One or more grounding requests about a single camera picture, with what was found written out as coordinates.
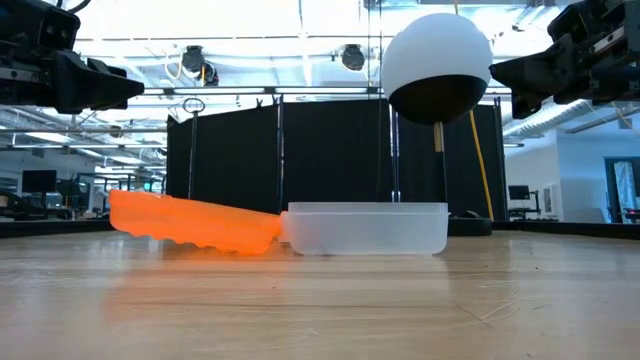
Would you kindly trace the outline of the orange plastic box lid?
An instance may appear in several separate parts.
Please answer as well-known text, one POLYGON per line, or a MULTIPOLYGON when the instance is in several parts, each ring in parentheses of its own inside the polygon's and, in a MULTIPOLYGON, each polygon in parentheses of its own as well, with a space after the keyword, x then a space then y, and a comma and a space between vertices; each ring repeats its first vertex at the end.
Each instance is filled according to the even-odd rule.
POLYGON ((258 255, 281 233, 279 215, 149 192, 112 190, 111 225, 134 236, 258 255))

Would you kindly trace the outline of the clear plastic supply box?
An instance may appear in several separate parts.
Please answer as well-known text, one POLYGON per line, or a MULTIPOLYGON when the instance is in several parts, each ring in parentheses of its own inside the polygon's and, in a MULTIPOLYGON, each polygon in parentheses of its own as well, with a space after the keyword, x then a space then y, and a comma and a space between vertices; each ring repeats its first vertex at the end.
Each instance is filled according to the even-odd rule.
POLYGON ((446 203, 291 202, 281 240, 303 255, 433 255, 448 219, 446 203))

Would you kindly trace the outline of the dark-framed door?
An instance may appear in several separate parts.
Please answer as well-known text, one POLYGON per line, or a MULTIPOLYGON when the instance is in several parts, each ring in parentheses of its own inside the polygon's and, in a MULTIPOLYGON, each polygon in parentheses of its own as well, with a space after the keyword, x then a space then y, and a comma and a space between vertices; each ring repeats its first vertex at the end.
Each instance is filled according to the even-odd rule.
POLYGON ((640 224, 640 157, 605 157, 609 222, 640 224))

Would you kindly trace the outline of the black folding partition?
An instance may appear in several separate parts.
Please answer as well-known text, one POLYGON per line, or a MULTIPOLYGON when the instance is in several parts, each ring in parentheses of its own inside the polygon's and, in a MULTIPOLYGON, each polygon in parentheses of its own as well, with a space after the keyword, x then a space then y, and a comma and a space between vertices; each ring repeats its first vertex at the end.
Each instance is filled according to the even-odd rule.
MULTIPOLYGON (((167 192, 188 197, 191 119, 167 119, 167 192)), ((378 99, 286 103, 199 117, 193 199, 276 214, 291 202, 408 200, 378 99)))

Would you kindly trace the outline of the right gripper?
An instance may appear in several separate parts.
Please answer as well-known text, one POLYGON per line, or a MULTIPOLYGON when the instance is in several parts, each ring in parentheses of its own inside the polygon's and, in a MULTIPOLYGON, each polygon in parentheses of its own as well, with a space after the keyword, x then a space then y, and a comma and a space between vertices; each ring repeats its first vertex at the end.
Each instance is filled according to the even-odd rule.
POLYGON ((489 70, 511 90, 514 119, 528 117, 530 104, 565 89, 569 79, 571 101, 640 101, 640 14, 624 15, 611 31, 580 39, 565 34, 543 52, 496 63, 489 70))

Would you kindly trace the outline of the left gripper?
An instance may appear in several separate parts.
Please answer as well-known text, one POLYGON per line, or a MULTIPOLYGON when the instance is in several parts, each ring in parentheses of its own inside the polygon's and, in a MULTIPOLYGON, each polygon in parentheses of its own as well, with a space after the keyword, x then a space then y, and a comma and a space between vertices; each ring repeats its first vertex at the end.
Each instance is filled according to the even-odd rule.
POLYGON ((82 60, 75 52, 53 54, 50 48, 0 47, 0 105, 79 114, 85 109, 125 110, 130 98, 144 93, 144 84, 130 79, 123 68, 82 60))

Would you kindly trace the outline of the black ceiling spotlight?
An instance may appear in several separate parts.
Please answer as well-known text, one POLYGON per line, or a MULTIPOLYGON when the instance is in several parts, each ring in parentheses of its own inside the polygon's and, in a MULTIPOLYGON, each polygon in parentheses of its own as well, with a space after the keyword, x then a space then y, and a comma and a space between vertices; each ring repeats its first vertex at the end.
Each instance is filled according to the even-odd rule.
POLYGON ((187 46, 181 58, 182 70, 199 81, 204 87, 217 87, 219 76, 214 65, 205 60, 203 47, 199 45, 187 46))
POLYGON ((346 44, 341 55, 343 67, 352 72, 359 72, 365 65, 365 56, 358 44, 346 44))

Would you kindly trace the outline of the white globe lamp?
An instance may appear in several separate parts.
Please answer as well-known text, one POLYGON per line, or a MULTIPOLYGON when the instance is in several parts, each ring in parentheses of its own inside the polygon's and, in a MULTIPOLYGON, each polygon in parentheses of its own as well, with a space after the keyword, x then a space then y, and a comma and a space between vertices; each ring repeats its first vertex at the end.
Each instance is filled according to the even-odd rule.
POLYGON ((423 16, 390 42, 381 81, 398 117, 396 164, 405 200, 422 190, 429 202, 448 202, 445 126, 465 119, 477 133, 473 110, 491 63, 484 33, 456 14, 423 16))

